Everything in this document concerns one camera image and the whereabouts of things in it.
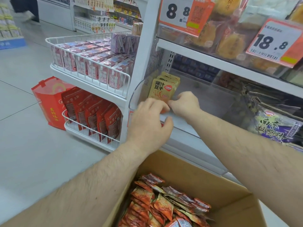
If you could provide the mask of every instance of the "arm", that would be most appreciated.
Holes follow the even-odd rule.
[[[161,127],[162,109],[159,100],[141,103],[124,144],[2,226],[102,226],[139,165],[169,138],[173,122]]]
[[[202,111],[191,92],[169,105],[245,187],[289,226],[302,226],[302,153]]]

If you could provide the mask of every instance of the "red shopping bag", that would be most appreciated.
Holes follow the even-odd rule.
[[[73,87],[74,85],[65,83],[52,76],[46,80],[40,81],[39,84],[32,88],[49,125],[65,130],[65,120],[62,116],[65,106],[62,102],[61,94]]]

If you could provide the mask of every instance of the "supermarket aisle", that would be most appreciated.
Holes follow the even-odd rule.
[[[106,155],[49,126],[31,91],[52,76],[45,38],[76,33],[15,22],[28,46],[0,50],[0,224]]]

